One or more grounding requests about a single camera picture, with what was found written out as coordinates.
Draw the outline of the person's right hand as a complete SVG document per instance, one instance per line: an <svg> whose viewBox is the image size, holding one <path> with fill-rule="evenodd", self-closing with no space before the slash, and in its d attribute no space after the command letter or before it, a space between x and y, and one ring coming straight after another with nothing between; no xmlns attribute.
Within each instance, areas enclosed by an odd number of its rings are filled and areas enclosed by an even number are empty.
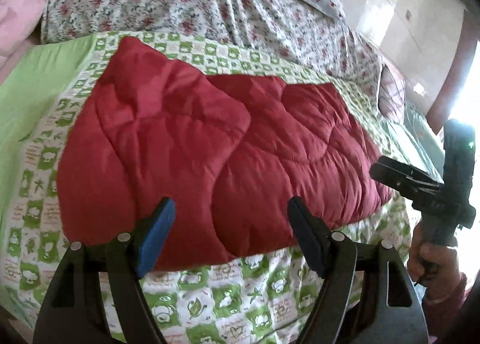
<svg viewBox="0 0 480 344"><path fill-rule="evenodd" d="M426 242L422 222L415 226L407 269L412 281L426 288L428 300L443 301L460 284L462 274L459 270L457 246L455 237L446 246Z"/></svg>

